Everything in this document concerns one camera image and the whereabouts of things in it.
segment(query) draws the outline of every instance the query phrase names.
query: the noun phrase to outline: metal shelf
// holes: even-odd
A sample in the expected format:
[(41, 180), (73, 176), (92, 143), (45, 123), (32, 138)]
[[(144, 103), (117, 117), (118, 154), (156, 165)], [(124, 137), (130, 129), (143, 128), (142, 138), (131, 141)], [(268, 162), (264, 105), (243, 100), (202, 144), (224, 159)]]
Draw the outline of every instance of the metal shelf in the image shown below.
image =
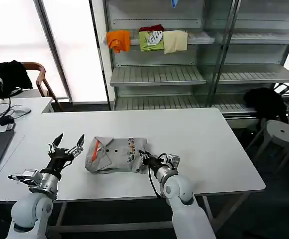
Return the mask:
[(215, 95), (212, 107), (222, 113), (254, 113), (255, 110), (245, 105), (242, 94)]
[[(215, 41), (221, 43), (222, 33), (217, 33)], [(230, 44), (289, 44), (289, 30), (236, 30)]]
[(196, 66), (115, 67), (111, 86), (202, 85)]
[[(131, 33), (131, 45), (140, 45), (139, 30), (129, 29), (129, 31)], [(204, 31), (188, 31), (188, 44), (212, 44), (214, 41), (214, 37), (210, 37)]]
[[(211, 79), (213, 66), (203, 68), (203, 76)], [(227, 64), (222, 67), (219, 84), (258, 84), (289, 82), (289, 71), (279, 64)]]
[(118, 97), (116, 111), (201, 108), (194, 96)]

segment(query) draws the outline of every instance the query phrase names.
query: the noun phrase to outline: black bag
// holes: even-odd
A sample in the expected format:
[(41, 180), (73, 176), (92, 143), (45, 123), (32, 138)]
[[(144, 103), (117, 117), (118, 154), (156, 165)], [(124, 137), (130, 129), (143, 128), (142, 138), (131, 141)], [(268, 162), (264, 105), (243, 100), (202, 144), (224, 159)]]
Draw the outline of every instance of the black bag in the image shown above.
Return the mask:
[(244, 95), (244, 100), (248, 107), (257, 112), (257, 117), (260, 120), (262, 118), (276, 120), (279, 116), (282, 122), (288, 123), (287, 107), (282, 96), (274, 90), (268, 88), (252, 89)]

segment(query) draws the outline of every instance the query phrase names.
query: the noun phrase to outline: desk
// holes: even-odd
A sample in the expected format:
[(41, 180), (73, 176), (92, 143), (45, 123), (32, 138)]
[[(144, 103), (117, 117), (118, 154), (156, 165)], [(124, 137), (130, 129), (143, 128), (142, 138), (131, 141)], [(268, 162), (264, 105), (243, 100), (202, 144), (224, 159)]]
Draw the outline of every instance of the desk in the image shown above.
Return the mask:
[(7, 176), (25, 169), (42, 169), (49, 162), (47, 144), (64, 133), (60, 144), (72, 147), (85, 134), (83, 153), (62, 172), (58, 200), (113, 200), (153, 198), (147, 174), (116, 172), (92, 175), (85, 169), (85, 156), (95, 136), (144, 137), (153, 154), (174, 153), (181, 157), (180, 174), (195, 183), (194, 193), (239, 194), (214, 219), (215, 230), (251, 192), (265, 183), (216, 108), (111, 111), (42, 114), (0, 172), (0, 201), (16, 201), (28, 194), (26, 185)]
[[(8, 103), (9, 100), (1, 100), (0, 103)], [(43, 112), (49, 112), (52, 110), (51, 107), (52, 99), (50, 97), (39, 97), (39, 98), (11, 98), (11, 105), (22, 105), (26, 108), (31, 109), (31, 112), (23, 117), (20, 117), (15, 120), (15, 134), (12, 141), (7, 148), (3, 159), (0, 162), (0, 170), (3, 168), (5, 163), (8, 161), (9, 157), (15, 151), (20, 142), (24, 139), (25, 134), (28, 132), (28, 129), (31, 127), (30, 123), (33, 119), (36, 119), (38, 115)], [(0, 112), (7, 110), (8, 105), (1, 105)], [(0, 126), (0, 132), (6, 130), (6, 126)]]

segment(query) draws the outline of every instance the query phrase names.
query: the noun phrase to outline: chair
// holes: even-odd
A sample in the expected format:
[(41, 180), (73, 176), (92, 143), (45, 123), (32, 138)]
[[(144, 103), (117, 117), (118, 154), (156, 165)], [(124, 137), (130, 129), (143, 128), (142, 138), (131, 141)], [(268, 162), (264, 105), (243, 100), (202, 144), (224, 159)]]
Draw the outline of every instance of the chair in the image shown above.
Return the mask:
[[(48, 84), (45, 74), (46, 74), (46, 69), (39, 63), (36, 62), (22, 62), (23, 66), (25, 67), (26, 70), (36, 70), (40, 71), (38, 78), (36, 80), (36, 85), (38, 88), (38, 91), (41, 95), (41, 97), (47, 97), (50, 96), (55, 103), (58, 105), (60, 111), (64, 111), (63, 108), (61, 107), (60, 103), (58, 102), (53, 90), (51, 89), (50, 85)], [(42, 88), (42, 82), (45, 84), (47, 88), (47, 92), (45, 92)]]
[(252, 161), (254, 164), (256, 164), (259, 156), (264, 152), (269, 143), (272, 142), (283, 148), (283, 159), (276, 171), (278, 172), (289, 160), (289, 124), (276, 120), (267, 121), (266, 124), (262, 127), (262, 129), (257, 133), (255, 138), (247, 146), (247, 148), (245, 149), (246, 151), (255, 143), (255, 141), (259, 138), (262, 132), (264, 132), (264, 142), (260, 145), (257, 153), (252, 158)]

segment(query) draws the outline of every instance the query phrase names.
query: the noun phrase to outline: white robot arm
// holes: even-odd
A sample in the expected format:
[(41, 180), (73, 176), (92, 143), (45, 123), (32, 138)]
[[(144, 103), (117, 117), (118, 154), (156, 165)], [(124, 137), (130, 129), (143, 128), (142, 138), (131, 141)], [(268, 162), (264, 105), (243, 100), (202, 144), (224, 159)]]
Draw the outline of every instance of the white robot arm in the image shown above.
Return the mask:
[(45, 169), (40, 172), (25, 170), (21, 175), (8, 177), (29, 185), (31, 193), (13, 205), (7, 239), (46, 239), (48, 218), (53, 209), (53, 200), (57, 198), (57, 183), (61, 179), (60, 172), (84, 150), (84, 135), (71, 149), (58, 148), (62, 136), (49, 144), (48, 155), (51, 159)]
[[(29, 185), (31, 193), (14, 204), (7, 239), (46, 239), (47, 222), (53, 209), (53, 200), (57, 198), (60, 172), (83, 151), (83, 135), (72, 149), (58, 148), (62, 136), (49, 145), (51, 160), (45, 169), (40, 172), (25, 170), (21, 175), (9, 176), (10, 179)], [(150, 169), (154, 172), (160, 182), (162, 197), (172, 208), (172, 222), (177, 238), (216, 239), (204, 210), (197, 204), (192, 183), (177, 171), (180, 158), (169, 154), (162, 163), (160, 157), (149, 152), (140, 151), (140, 155), (143, 163), (149, 166), (149, 172)]]
[(154, 172), (162, 197), (172, 208), (172, 223), (177, 238), (216, 239), (206, 213), (197, 204), (192, 183), (177, 171), (180, 158), (169, 154), (162, 163), (160, 156), (157, 158), (143, 151), (140, 151), (140, 155), (143, 163), (149, 166), (149, 172), (150, 169)]

